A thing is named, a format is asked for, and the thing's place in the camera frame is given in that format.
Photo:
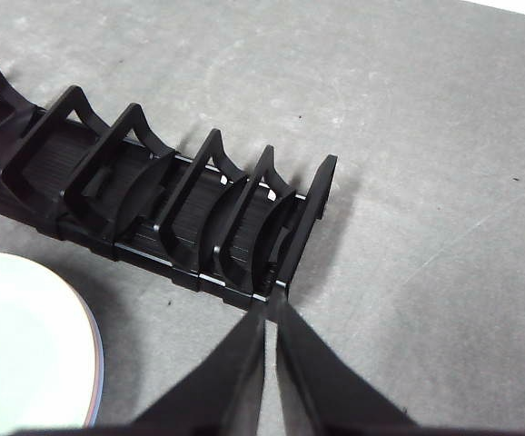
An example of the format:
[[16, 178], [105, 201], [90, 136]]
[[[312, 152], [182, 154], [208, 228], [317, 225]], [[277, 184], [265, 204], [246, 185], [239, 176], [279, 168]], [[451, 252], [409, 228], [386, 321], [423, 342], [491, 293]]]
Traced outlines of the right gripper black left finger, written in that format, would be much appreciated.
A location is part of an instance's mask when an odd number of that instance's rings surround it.
[[16, 435], [255, 435], [265, 375], [265, 313], [250, 310], [171, 390], [124, 425]]

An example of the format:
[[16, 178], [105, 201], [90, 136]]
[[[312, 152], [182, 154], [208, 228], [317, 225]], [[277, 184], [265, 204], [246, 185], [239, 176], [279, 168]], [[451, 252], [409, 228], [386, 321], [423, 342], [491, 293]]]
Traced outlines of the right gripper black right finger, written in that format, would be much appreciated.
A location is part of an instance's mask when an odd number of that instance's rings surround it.
[[422, 435], [424, 429], [350, 369], [274, 291], [276, 370], [289, 435]]

